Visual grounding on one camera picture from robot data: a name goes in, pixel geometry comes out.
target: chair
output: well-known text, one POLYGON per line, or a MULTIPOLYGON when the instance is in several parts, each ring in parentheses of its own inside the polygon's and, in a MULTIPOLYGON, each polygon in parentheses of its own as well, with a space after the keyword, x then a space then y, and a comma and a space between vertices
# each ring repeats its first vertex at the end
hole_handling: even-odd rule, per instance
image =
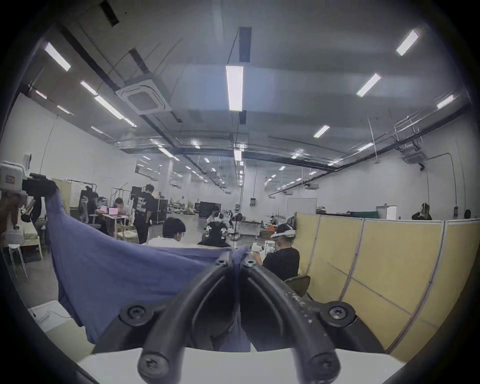
POLYGON ((303 275, 291 277, 290 279, 285 280, 285 284, 292 288, 297 295, 303 297, 307 294, 307 289, 310 285, 310 276, 303 275))
POLYGON ((20 244, 9 244, 8 245, 8 253, 10 254, 10 260, 12 261, 13 271, 15 272, 15 277, 17 276, 17 269, 15 267, 15 260, 13 259, 13 252, 17 250, 18 254, 20 255, 20 261, 22 262, 22 266, 24 267, 25 276, 27 275, 27 269, 25 268, 24 257, 22 256, 22 250, 20 249, 20 244))

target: table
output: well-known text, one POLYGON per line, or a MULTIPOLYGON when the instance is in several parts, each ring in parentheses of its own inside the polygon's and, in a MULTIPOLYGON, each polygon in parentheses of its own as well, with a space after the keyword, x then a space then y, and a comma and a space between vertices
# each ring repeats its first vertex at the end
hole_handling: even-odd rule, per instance
POLYGON ((111 215, 103 215, 102 217, 105 217, 106 219, 113 220, 113 234, 112 237, 114 239, 117 239, 117 232, 118 232, 118 225, 117 225, 117 220, 123 220, 123 225, 125 225, 125 219, 128 219, 129 217, 126 215, 117 215, 117 216, 111 216, 111 215))

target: hand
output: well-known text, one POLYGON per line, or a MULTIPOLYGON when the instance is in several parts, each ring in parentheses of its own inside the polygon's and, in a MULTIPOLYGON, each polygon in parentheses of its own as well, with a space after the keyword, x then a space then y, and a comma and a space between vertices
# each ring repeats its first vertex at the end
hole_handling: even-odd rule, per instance
POLYGON ((7 230, 8 213, 11 213, 12 224, 17 225, 18 207, 22 203, 22 196, 17 193, 2 192, 0 200, 0 234, 7 230))

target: cubicle wall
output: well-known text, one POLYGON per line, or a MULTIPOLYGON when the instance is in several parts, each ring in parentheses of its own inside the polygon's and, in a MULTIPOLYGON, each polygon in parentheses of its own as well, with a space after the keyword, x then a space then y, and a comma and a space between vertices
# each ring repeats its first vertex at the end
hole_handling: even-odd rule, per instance
POLYGON ((479 242, 477 219, 297 214, 294 246, 300 270, 311 277, 311 297, 348 302, 388 353, 408 361, 453 308, 479 242))

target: black t-shirt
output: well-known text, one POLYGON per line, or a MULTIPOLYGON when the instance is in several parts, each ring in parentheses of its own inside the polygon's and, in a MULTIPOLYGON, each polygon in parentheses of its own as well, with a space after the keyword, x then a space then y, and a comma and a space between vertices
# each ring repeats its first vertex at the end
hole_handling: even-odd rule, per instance
POLYGON ((298 275, 299 263, 299 252, 290 247, 267 254, 263 266, 285 281, 298 275))
POLYGON ((135 208, 135 222, 145 222, 147 211, 155 212, 156 210, 155 197, 153 197, 151 193, 142 192, 138 196, 137 206, 135 208))

